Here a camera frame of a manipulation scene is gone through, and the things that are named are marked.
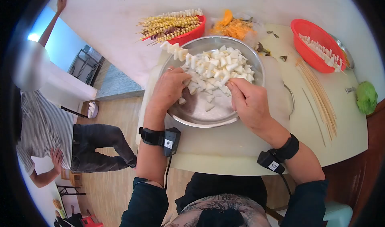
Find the stainless steel bowl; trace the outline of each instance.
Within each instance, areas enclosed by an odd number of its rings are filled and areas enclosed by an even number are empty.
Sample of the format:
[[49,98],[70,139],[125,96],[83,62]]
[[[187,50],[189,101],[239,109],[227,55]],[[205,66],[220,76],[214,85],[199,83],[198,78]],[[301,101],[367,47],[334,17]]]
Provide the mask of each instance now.
[[[253,66],[253,71],[262,73],[262,77],[255,84],[265,86],[265,70],[262,61],[258,54],[249,46],[232,37],[224,36],[207,36],[192,40],[182,46],[188,49],[189,53],[196,55],[203,51],[213,51],[225,45],[226,47],[233,47],[239,49],[243,56],[248,61],[247,64]],[[161,74],[163,74],[168,67],[180,67],[184,64],[179,60],[174,60],[170,56],[163,65]],[[205,111],[206,96],[209,95],[205,91],[199,94],[190,95],[189,90],[185,88],[182,97],[187,100],[184,105],[174,104],[169,110],[170,114],[177,121],[198,128],[213,128],[231,124],[239,119],[238,113],[233,111],[231,107],[231,97],[223,94],[219,89],[213,91],[215,98],[212,103],[215,107],[210,111]]]
[[334,41],[336,41],[336,43],[338,44],[339,48],[342,49],[345,53],[346,53],[346,58],[347,60],[349,61],[349,66],[346,65],[348,68],[354,70],[354,60],[353,60],[353,57],[350,55],[350,52],[348,51],[348,49],[342,44],[342,42],[336,38],[335,36],[331,35],[329,33],[329,35],[334,39]]

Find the red plastic basket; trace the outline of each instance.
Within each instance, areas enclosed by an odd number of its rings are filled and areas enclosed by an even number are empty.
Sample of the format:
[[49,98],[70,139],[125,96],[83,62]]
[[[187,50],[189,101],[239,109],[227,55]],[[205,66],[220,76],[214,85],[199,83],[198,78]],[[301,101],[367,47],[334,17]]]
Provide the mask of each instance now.
[[199,27],[195,28],[191,32],[187,32],[185,34],[182,34],[178,37],[174,37],[171,40],[168,40],[169,43],[171,44],[176,44],[177,42],[179,43],[180,46],[183,44],[190,42],[191,40],[194,40],[196,38],[199,38],[203,35],[205,32],[205,23],[206,23],[206,17],[205,16],[197,16],[201,24]]
[[329,50],[331,49],[333,54],[342,58],[341,70],[345,70],[346,60],[343,51],[339,48],[336,41],[322,28],[303,19],[294,19],[291,21],[290,27],[294,33],[293,41],[295,49],[310,66],[324,74],[334,72],[333,67],[328,66],[320,56],[302,41],[298,36],[299,33],[310,37],[311,40],[314,40],[315,42],[319,42],[321,46],[324,46]]

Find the grated carrot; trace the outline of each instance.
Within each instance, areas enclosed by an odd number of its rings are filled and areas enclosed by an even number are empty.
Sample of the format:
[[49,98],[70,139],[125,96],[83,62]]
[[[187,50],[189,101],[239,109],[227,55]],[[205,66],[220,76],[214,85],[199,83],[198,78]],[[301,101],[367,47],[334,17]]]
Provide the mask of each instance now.
[[234,18],[227,26],[224,26],[222,22],[217,22],[210,32],[214,35],[233,37],[239,40],[243,40],[248,32],[252,32],[255,35],[256,31],[252,29],[252,22],[244,22]]

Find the black cable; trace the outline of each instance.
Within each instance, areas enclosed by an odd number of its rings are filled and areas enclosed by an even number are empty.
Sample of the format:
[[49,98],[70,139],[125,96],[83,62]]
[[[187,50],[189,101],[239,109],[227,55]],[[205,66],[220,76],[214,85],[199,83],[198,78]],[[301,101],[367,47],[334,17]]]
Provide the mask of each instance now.
[[282,177],[283,181],[285,182],[286,188],[288,189],[288,192],[289,192],[289,196],[291,197],[291,191],[290,191],[289,185],[288,185],[285,177],[282,174],[280,174],[280,176]]
[[164,190],[167,190],[167,179],[168,179],[168,172],[169,172],[169,170],[170,170],[171,159],[172,159],[172,155],[171,155],[170,158],[169,158],[169,164],[168,164],[167,170],[166,170],[166,183],[165,183],[165,185],[164,185]]

